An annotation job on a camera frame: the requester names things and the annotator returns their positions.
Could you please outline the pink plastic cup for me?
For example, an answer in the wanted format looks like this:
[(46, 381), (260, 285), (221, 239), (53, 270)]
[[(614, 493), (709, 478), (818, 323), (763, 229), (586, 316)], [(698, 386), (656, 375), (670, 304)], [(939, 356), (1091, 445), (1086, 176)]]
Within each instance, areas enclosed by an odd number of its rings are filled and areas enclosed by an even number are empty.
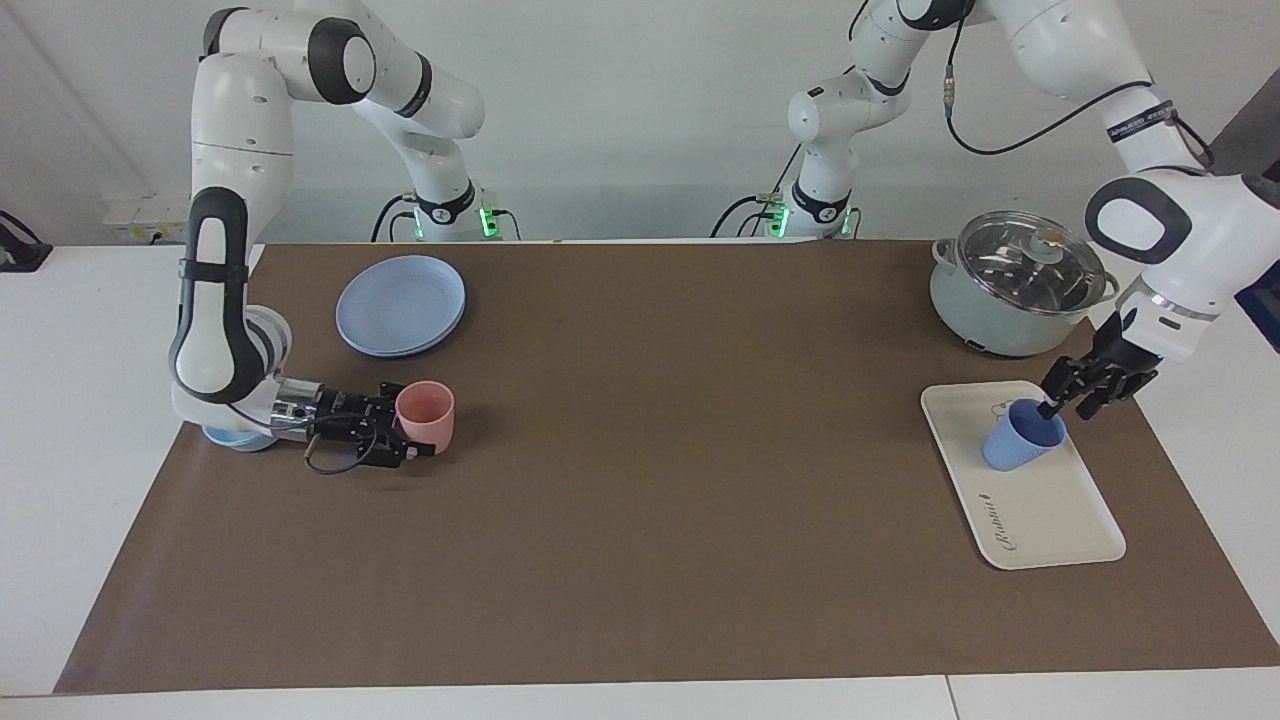
[(454, 436), (456, 400), (448, 386), (420, 380), (396, 397), (396, 420), (410, 442), (428, 446), (430, 455), (445, 452)]

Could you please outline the blue plastic cup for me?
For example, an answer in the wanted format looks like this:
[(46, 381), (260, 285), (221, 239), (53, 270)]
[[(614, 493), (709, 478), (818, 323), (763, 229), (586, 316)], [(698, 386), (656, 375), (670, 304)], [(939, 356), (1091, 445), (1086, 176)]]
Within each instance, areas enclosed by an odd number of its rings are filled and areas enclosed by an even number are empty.
[(1041, 402), (1019, 398), (1009, 405), (982, 445), (989, 468), (1011, 471), (1059, 448), (1068, 438), (1065, 420), (1041, 414)]

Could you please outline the cream rabbit print tray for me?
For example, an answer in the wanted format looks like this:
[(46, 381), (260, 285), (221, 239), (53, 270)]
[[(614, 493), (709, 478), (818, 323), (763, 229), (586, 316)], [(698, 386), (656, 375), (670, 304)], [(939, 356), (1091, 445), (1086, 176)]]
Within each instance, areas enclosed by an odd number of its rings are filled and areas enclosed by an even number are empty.
[(1126, 539), (1073, 439), (1019, 468), (1000, 470), (982, 448), (1020, 400), (1044, 392), (1025, 380), (931, 386), (920, 404), (980, 555), (1021, 570), (1112, 562)]

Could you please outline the blue plate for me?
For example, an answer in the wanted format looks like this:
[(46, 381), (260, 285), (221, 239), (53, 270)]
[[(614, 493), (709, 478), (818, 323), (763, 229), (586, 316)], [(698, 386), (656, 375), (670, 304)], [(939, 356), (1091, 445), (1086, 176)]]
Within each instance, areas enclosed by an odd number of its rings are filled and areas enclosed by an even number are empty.
[(465, 315), (462, 275), (439, 258), (404, 255), (358, 273), (335, 306), (339, 337), (372, 357), (407, 357), (443, 342)]

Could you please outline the pale green cooking pot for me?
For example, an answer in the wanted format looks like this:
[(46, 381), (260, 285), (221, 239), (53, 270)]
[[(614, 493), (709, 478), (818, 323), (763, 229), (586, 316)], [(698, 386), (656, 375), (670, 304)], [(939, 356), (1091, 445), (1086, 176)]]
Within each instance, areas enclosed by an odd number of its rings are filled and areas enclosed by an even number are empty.
[(1005, 357), (1047, 354), (1060, 347), (1092, 309), (1065, 316), (1016, 309), (984, 291), (960, 268), (956, 246), (957, 238), (943, 238), (931, 247), (931, 300), (942, 323), (972, 348)]

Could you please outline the light blue bowl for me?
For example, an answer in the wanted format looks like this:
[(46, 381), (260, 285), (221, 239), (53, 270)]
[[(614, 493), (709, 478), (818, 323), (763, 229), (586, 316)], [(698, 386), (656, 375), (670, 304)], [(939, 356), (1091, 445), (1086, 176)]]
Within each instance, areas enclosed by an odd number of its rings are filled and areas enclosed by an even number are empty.
[(216, 427), (201, 427), (204, 436), (214, 445), (241, 454), (255, 454), (270, 448), (278, 438), (248, 430), (228, 430)]

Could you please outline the glass pot lid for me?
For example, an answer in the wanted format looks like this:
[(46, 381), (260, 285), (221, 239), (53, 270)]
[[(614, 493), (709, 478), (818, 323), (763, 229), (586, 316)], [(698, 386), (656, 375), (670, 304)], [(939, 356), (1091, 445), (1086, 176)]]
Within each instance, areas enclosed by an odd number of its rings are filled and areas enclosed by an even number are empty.
[(1027, 211), (991, 211), (969, 220), (956, 259), (978, 284), (1023, 311), (1065, 316), (1110, 300), (1116, 278), (1088, 241)]

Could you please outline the blue crate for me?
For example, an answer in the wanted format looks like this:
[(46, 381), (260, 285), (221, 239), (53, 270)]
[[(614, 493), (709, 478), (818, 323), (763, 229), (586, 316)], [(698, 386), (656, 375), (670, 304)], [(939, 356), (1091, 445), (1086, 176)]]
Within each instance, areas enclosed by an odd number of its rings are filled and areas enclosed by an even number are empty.
[(1271, 348), (1280, 354), (1280, 284), (1253, 284), (1235, 300)]

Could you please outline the brown table mat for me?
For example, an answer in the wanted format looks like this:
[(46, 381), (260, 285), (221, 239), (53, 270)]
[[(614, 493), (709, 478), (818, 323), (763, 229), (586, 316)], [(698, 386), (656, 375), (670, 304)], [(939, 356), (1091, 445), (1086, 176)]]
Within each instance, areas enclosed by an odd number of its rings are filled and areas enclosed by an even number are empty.
[(404, 245), (276, 245), (287, 372), (439, 380), (452, 446), (317, 477), (183, 428), (58, 682), (70, 693), (1280, 664), (1134, 404), (1070, 436), (1116, 562), (1000, 571), (920, 406), (1038, 380), (966, 348), (924, 242), (438, 245), (463, 320), (376, 361), (340, 291)]

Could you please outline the black table clamp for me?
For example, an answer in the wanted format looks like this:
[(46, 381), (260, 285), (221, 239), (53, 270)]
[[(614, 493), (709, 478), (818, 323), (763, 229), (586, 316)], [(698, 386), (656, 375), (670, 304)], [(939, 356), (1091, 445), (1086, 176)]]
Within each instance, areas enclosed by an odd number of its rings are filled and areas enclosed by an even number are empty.
[(36, 272), (52, 250), (23, 220), (0, 209), (0, 273)]

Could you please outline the white wall socket box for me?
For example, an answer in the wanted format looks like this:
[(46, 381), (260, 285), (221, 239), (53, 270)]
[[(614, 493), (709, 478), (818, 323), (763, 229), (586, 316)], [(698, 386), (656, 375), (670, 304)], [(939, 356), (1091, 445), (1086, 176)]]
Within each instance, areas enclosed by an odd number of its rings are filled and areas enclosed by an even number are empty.
[(102, 225), (120, 243), (184, 245), (188, 219), (189, 200), (186, 197), (128, 199), (108, 204)]

